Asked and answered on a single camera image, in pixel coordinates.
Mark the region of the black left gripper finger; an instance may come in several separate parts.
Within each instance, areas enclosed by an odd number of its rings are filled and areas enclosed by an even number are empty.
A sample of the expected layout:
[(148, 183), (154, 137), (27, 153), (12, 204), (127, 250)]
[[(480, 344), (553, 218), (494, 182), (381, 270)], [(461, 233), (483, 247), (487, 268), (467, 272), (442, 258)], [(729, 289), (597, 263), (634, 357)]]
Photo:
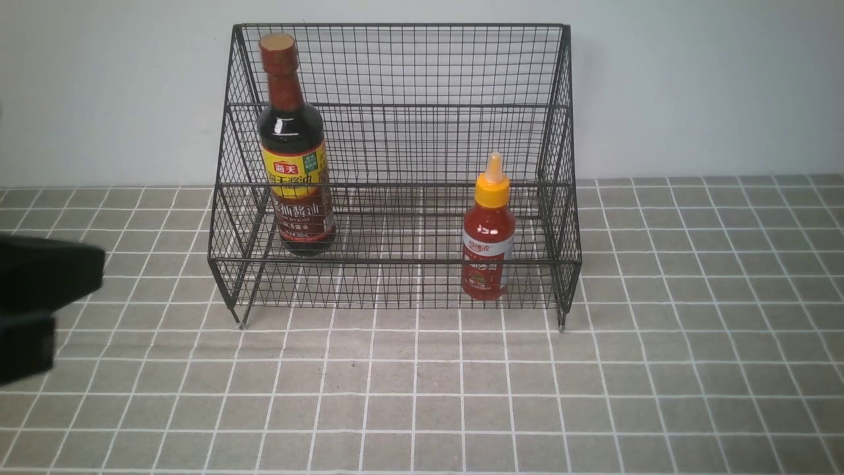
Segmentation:
[(1, 237), (3, 312), (55, 311), (102, 287), (106, 253), (78, 241)]
[(55, 316), (36, 312), (1, 316), (1, 385), (44, 375), (55, 359)]

